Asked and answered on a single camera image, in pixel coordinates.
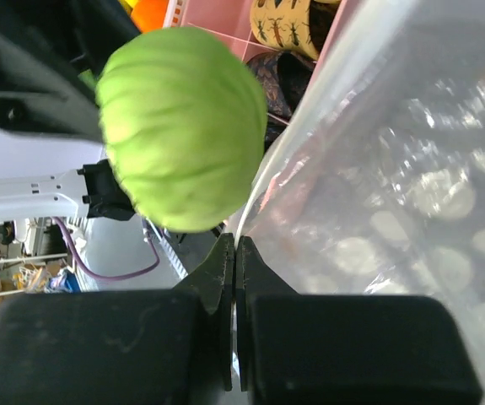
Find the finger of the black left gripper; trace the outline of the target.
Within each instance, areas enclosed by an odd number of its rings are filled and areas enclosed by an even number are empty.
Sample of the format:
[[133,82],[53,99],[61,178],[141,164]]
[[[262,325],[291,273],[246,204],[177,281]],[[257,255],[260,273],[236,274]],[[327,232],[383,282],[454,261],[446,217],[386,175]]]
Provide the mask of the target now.
[[118,1],[0,1],[0,130],[101,143],[82,75],[138,34]]

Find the green cabbage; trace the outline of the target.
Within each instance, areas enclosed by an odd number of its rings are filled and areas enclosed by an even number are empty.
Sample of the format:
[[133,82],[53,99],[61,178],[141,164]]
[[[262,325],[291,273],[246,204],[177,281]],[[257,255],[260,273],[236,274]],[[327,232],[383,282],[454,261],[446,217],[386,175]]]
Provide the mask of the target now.
[[220,224],[251,194],[267,103],[206,30],[148,32],[109,57],[95,88],[105,152],[135,210],[177,232]]

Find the clear zip top bag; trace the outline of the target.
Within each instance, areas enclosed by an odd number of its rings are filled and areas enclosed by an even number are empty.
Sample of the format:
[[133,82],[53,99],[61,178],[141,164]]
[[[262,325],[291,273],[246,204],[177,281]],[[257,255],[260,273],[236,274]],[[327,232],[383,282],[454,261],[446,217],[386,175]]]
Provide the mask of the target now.
[[485,392],[485,1],[344,2],[227,230],[301,293],[437,299]]

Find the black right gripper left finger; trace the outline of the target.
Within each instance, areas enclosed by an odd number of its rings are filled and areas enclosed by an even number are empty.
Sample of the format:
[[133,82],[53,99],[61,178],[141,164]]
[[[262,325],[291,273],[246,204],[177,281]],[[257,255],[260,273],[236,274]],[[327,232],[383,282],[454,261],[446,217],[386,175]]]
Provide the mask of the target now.
[[0,404],[215,404],[232,388],[234,239],[171,289],[0,305]]

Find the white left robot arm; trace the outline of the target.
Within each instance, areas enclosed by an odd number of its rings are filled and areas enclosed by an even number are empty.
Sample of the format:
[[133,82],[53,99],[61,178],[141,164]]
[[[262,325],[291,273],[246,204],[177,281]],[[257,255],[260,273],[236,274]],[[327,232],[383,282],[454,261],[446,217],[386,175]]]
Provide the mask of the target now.
[[[117,1],[0,1],[0,130],[28,141],[101,143],[94,90],[110,54],[137,36]],[[0,179],[0,220],[134,214],[101,160],[44,176]]]

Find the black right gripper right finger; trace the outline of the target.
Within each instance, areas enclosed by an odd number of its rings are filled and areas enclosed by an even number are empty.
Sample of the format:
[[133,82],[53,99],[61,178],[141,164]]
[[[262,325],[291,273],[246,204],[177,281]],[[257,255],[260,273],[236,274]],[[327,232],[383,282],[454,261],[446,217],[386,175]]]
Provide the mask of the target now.
[[479,404],[458,327],[421,295],[300,294],[240,238],[240,384],[253,404]]

